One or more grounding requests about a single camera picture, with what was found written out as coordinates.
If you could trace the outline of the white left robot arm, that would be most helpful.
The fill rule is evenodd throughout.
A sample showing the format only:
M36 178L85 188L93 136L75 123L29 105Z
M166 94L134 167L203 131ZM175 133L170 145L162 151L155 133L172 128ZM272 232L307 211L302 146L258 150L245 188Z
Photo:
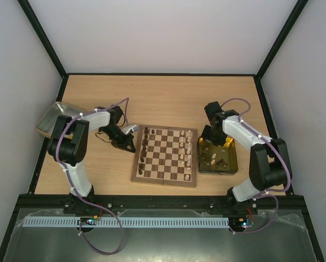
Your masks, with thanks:
M106 134L115 148L131 153L136 151L133 133L139 127L136 124L127 124L123 129L119 127L117 124L123 116L120 106L112 105L109 108L97 107L73 117L59 115L56 118L48 154L53 156L66 174L72 195L85 198L93 191L84 165L90 132L97 130Z

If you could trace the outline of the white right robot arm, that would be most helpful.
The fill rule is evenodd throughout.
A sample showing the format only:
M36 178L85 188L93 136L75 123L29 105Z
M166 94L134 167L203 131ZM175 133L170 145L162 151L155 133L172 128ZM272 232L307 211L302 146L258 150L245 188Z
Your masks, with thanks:
M207 104L204 111L210 124L201 134L203 141L218 147L224 146L230 136L250 153L248 178L227 191L226 207L233 214L243 210L248 200L288 191L292 180L286 142L266 136L245 122L242 116L250 111L250 103L242 98L236 100L245 102L247 110L223 110L217 101Z

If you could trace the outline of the wooden chess board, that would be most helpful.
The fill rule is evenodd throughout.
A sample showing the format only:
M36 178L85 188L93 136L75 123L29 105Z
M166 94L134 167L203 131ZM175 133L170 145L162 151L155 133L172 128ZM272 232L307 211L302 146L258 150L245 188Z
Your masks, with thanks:
M193 128L140 125L131 181L196 187L197 141L197 130ZM185 181L185 175L191 179Z

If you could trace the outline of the gold metal tin tray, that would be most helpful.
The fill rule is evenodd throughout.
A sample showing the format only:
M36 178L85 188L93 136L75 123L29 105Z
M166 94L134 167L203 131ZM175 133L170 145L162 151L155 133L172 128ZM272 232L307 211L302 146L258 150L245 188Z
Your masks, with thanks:
M223 146L216 146L202 137L199 137L198 143L198 172L209 175L234 175L238 172L238 160L236 155L235 140L231 137L226 138ZM218 164L218 161L224 159L229 165L225 168Z

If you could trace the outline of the dark piece in tin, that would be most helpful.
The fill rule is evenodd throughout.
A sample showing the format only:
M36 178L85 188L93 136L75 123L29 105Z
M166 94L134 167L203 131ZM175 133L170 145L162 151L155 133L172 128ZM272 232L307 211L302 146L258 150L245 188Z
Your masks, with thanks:
M223 167L225 167L225 168L229 165L228 163L226 163L226 162L224 161L224 159L219 160L219 161L218 161L218 164L221 165L221 166L223 166Z

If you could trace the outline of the silver metal tray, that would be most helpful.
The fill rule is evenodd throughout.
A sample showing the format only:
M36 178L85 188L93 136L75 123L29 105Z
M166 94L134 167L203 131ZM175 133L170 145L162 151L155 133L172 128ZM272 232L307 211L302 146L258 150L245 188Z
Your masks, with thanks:
M62 102L55 102L36 124L36 130L46 138L50 138L57 118L60 115L76 116L81 110Z

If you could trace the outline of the black frame rail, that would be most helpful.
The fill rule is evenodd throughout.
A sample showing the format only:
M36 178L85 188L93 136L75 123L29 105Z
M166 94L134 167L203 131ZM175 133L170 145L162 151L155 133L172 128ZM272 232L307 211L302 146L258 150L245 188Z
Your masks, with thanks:
M125 210L193 210L210 215L235 217L247 215L249 211L256 214L258 210L272 210L276 207L272 197L231 207L226 196L138 196L138 195L95 195L91 200L101 204L112 212ZM99 208L83 203L76 197L68 195L21 194L14 212L20 209L61 209L64 213L75 215L99 214Z

